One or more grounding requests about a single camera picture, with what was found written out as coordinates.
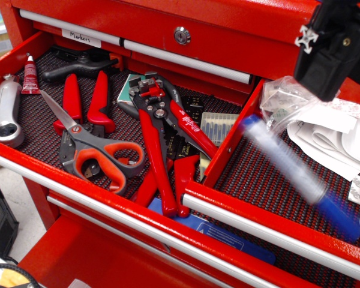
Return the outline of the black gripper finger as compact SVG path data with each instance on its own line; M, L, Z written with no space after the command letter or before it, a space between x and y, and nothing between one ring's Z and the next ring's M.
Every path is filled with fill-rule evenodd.
M360 1L321 1L300 32L298 83L325 102L346 78L360 85Z

